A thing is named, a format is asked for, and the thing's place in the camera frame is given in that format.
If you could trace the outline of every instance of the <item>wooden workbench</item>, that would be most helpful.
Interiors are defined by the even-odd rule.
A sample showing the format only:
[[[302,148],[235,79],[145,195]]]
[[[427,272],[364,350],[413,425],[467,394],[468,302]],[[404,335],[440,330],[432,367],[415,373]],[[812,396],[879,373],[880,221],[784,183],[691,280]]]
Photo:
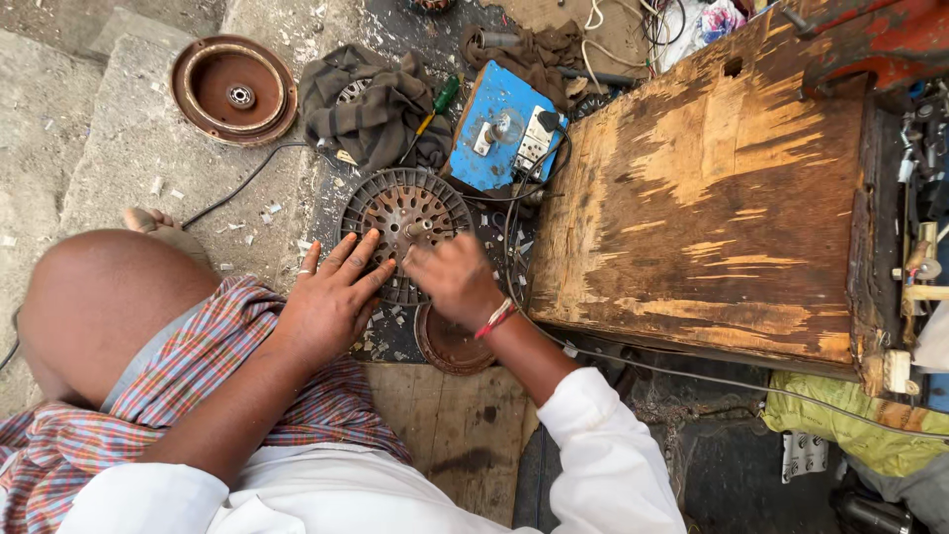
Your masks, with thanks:
[[[863,78],[799,101],[829,39],[799,42],[770,10],[572,126],[550,187],[565,195],[545,204],[533,247],[530,316],[876,391],[892,315],[881,294],[895,292],[874,257],[896,239],[873,223],[898,197],[881,198],[895,186],[878,149],[889,119]]]

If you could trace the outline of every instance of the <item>metal rod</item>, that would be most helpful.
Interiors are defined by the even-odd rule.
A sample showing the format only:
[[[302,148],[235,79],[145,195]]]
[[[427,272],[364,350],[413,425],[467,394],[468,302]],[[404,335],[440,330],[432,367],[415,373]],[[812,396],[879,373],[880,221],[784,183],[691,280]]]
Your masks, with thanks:
[[[432,228],[435,228],[435,225],[432,223],[431,219],[423,219],[419,222],[413,222],[405,227],[405,236],[409,239],[415,239],[421,236],[422,234],[428,232]]]

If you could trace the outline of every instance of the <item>worn wooden surface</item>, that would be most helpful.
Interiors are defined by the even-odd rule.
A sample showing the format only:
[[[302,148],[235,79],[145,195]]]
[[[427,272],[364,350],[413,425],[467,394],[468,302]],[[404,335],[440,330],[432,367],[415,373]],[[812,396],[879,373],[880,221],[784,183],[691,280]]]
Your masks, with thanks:
[[[573,126],[551,187],[565,196],[545,205],[534,244],[530,315],[853,373],[863,85],[798,101],[827,45],[797,42],[771,10]]]
[[[527,395],[504,368],[452,376],[430,365],[365,364],[382,419],[415,468],[456,505],[511,526]]]

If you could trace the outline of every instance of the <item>toe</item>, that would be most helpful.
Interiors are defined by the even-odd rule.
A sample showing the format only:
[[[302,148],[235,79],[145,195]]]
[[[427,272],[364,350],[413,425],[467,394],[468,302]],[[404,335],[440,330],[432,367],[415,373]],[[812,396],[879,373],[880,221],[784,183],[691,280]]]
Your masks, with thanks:
[[[122,212],[125,227],[135,232],[154,232],[156,229],[155,217],[141,208],[125,208]]]

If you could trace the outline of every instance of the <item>plaid lungi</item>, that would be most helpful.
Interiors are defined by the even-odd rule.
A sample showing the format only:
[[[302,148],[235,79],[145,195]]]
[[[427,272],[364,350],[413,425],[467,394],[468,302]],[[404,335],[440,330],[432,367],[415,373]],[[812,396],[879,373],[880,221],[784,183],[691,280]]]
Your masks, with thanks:
[[[229,277],[174,333],[109,413],[45,402],[0,422],[6,532],[53,532],[97,473],[130,462],[234,372],[277,324],[285,300],[254,276]],[[362,370],[348,356],[320,370],[264,440],[408,450],[373,410]]]

